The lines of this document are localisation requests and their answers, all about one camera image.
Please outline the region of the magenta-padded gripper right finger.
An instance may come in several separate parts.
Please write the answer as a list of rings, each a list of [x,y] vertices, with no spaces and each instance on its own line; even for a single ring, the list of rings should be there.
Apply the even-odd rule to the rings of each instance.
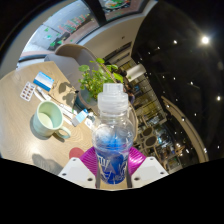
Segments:
[[[167,175],[155,157],[146,157],[136,148],[130,148],[126,177],[129,188],[143,187]]]

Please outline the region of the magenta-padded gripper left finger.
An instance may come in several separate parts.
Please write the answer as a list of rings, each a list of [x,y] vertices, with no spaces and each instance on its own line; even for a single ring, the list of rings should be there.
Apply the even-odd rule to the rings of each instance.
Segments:
[[[72,157],[58,176],[84,188],[99,188],[99,168],[94,148],[88,149],[80,158]]]

